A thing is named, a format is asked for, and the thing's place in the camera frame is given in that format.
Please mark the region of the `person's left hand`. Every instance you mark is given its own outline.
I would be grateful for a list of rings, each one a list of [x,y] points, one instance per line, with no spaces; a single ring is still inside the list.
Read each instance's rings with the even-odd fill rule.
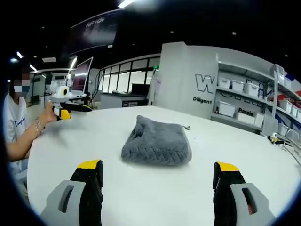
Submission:
[[[46,123],[57,121],[57,116],[54,113],[53,104],[51,101],[48,101],[46,104],[45,117],[46,117]]]

